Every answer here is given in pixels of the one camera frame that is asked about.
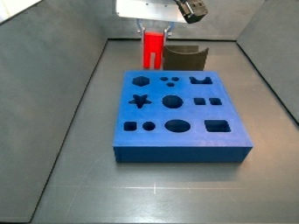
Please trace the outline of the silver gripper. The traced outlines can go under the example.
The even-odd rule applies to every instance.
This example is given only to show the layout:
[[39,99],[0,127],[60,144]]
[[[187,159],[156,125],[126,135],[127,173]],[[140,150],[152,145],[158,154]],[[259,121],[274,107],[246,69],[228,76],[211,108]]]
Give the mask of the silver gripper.
[[166,37],[172,35],[175,22],[184,22],[174,0],[116,0],[116,14],[122,18],[136,18],[138,33],[142,37],[146,32],[143,19],[170,22],[163,30]]

